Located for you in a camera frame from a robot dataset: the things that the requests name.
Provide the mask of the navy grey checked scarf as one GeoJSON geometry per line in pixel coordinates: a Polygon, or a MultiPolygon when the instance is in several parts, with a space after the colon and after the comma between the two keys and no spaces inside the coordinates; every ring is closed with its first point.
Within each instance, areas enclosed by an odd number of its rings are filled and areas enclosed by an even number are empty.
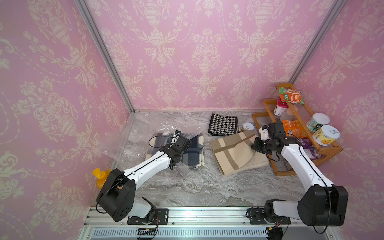
{"type": "MultiPolygon", "coordinates": [[[[202,133],[199,134],[184,134],[181,136],[190,139],[191,144],[188,150],[185,151],[182,163],[188,166],[191,170],[200,168],[204,162],[204,136],[202,133]]],[[[146,153],[146,160],[152,157],[161,147],[175,143],[179,136],[176,133],[170,131],[156,133],[149,140],[150,149],[146,153]]]]}

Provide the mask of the clear plastic vacuum bag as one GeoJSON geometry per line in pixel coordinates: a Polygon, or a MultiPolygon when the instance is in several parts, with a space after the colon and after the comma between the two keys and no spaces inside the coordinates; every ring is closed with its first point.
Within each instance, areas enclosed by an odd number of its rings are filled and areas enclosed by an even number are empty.
{"type": "MultiPolygon", "coordinates": [[[[205,124],[205,122],[200,121],[197,115],[191,113],[161,113],[159,116],[154,114],[138,116],[130,121],[121,133],[104,140],[99,146],[99,151],[102,155],[113,159],[120,169],[129,169],[146,160],[146,153],[150,149],[149,140],[156,133],[167,131],[174,133],[179,130],[184,134],[203,134],[206,128],[205,124]]],[[[205,166],[204,140],[204,162],[201,167],[205,166]]],[[[182,161],[176,164],[175,170],[183,178],[187,178],[190,172],[195,171],[184,165],[182,161]]]]}

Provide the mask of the beige plaid scarf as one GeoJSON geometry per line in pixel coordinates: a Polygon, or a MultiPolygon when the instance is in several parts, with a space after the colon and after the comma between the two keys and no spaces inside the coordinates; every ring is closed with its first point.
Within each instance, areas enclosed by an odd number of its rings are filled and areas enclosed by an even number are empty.
{"type": "Polygon", "coordinates": [[[256,137],[255,132],[245,131],[210,141],[210,147],[214,153],[221,174],[222,167],[229,165],[229,155],[254,152],[251,146],[256,137]]]}

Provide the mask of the black white houndstooth scarf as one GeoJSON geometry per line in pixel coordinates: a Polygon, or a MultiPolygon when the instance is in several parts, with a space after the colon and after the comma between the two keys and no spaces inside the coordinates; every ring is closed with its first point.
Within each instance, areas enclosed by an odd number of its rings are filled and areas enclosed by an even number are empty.
{"type": "Polygon", "coordinates": [[[230,136],[238,132],[238,117],[212,114],[208,133],[212,136],[230,136]]]}

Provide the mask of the cream fuzzy scarf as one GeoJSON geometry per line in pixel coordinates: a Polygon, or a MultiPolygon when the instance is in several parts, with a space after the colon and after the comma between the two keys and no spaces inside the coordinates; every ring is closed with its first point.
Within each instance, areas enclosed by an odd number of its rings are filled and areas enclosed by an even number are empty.
{"type": "Polygon", "coordinates": [[[267,157],[258,152],[231,154],[228,158],[229,165],[222,167],[222,175],[230,176],[245,170],[266,167],[269,164],[267,157]]]}

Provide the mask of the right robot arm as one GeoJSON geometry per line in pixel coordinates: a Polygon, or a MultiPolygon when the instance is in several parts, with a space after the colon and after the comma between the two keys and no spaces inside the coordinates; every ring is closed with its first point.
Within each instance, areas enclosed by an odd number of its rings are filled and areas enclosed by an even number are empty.
{"type": "Polygon", "coordinates": [[[349,194],[336,186],[312,162],[301,142],[285,132],[283,124],[271,123],[259,130],[252,149],[284,158],[301,180],[306,192],[298,202],[268,200],[265,213],[269,219],[291,218],[307,226],[342,226],[345,222],[349,194]]]}

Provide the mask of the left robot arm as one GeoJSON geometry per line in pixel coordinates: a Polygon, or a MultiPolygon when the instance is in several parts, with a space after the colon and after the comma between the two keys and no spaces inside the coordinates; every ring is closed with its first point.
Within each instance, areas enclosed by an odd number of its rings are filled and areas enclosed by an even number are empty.
{"type": "Polygon", "coordinates": [[[191,140],[178,136],[146,161],[135,167],[121,171],[113,169],[108,175],[93,172],[103,180],[101,191],[97,197],[96,210],[100,214],[109,215],[115,222],[125,217],[137,217],[149,224],[156,219],[156,206],[146,198],[136,198],[136,190],[157,173],[173,169],[182,161],[183,154],[191,145],[191,140]]]}

